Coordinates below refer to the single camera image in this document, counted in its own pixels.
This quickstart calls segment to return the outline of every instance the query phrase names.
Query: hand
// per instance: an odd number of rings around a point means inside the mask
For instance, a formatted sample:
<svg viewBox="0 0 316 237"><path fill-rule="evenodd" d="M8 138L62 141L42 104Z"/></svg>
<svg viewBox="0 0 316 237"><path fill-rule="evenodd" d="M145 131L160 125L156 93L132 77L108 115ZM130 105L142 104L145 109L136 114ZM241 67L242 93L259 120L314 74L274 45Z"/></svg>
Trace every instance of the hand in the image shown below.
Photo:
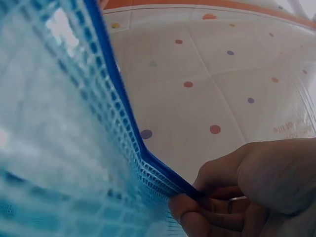
<svg viewBox="0 0 316 237"><path fill-rule="evenodd" d="M315 138L246 144L204 164L194 186L205 197L169 202L189 237L316 237Z"/></svg>

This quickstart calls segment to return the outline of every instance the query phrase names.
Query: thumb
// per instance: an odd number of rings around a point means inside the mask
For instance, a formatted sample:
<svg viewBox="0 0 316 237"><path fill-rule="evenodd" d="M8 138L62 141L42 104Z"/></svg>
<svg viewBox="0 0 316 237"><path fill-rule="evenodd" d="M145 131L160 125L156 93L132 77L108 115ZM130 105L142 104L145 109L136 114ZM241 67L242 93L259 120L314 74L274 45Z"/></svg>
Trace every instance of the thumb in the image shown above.
<svg viewBox="0 0 316 237"><path fill-rule="evenodd" d="M227 156L208 161L199 170L193 186L206 195L221 187L238 185L238 170L254 143L248 143Z"/></svg>

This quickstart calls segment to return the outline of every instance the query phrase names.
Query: red dot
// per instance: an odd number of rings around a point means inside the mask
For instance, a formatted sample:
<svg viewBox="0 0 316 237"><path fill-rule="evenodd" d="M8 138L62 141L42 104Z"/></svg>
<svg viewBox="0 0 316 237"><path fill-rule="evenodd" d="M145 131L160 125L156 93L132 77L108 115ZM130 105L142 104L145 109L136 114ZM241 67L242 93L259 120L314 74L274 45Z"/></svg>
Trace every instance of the red dot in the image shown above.
<svg viewBox="0 0 316 237"><path fill-rule="evenodd" d="M183 83L184 87L192 87L193 83L190 81L186 81L185 83Z"/></svg>
<svg viewBox="0 0 316 237"><path fill-rule="evenodd" d="M278 83L278 79L277 79L277 78L272 78L272 81L273 81L274 83Z"/></svg>
<svg viewBox="0 0 316 237"><path fill-rule="evenodd" d="M213 134L218 134L221 132L221 127L218 126L218 125L212 125L210 128L209 128L209 131Z"/></svg>
<svg viewBox="0 0 316 237"><path fill-rule="evenodd" d="M203 16L203 20L213 20L213 19L217 19L217 16L213 15L212 13L208 13Z"/></svg>

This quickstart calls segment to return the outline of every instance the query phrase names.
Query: mesh pocket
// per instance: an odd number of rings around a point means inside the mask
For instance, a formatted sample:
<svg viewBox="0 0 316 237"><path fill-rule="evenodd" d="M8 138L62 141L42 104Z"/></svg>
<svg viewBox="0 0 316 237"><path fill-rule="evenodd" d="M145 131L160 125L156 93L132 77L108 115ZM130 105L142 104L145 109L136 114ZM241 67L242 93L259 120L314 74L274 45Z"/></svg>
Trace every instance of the mesh pocket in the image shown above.
<svg viewBox="0 0 316 237"><path fill-rule="evenodd" d="M0 0L0 236L183 235L166 205L182 190L143 161L88 4Z"/></svg>

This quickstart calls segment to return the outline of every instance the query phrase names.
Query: yellow dot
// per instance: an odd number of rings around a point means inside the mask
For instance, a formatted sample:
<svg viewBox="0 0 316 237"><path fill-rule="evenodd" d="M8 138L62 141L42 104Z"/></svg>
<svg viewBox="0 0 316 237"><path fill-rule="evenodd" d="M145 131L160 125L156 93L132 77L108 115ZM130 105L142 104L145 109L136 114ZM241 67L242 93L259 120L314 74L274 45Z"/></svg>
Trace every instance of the yellow dot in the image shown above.
<svg viewBox="0 0 316 237"><path fill-rule="evenodd" d="M119 24L119 23L113 23L113 24L111 25L111 27L112 27L113 29L117 29L117 28L120 27L120 24Z"/></svg>

